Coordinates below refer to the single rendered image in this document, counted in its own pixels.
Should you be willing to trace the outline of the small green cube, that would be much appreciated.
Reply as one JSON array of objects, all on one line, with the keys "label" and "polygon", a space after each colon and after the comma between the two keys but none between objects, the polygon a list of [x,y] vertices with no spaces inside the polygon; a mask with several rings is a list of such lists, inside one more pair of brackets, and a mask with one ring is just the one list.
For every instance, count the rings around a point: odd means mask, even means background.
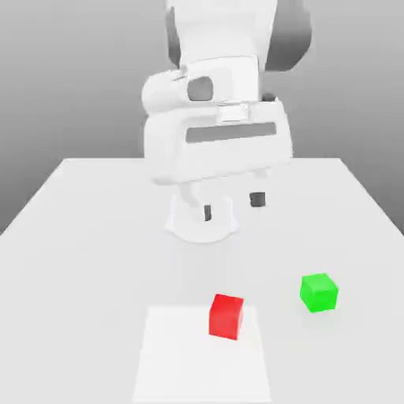
[{"label": "small green cube", "polygon": [[300,298],[310,312],[335,309],[339,288],[327,273],[304,275]]}]

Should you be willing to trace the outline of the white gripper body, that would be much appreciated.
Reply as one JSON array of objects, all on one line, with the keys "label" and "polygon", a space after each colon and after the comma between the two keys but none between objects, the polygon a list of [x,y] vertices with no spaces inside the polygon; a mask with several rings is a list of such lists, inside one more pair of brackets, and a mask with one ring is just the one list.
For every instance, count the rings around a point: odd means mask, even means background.
[{"label": "white gripper body", "polygon": [[144,157],[158,185],[266,170],[292,156],[289,122],[279,99],[203,103],[150,114],[144,127]]}]

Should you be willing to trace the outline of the small red cube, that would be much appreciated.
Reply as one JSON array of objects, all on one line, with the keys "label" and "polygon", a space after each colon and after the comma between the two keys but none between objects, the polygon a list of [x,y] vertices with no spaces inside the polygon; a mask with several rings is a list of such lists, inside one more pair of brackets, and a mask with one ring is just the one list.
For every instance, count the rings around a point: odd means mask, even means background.
[{"label": "small red cube", "polygon": [[209,335],[238,340],[243,320],[244,301],[241,297],[216,294],[209,309]]}]

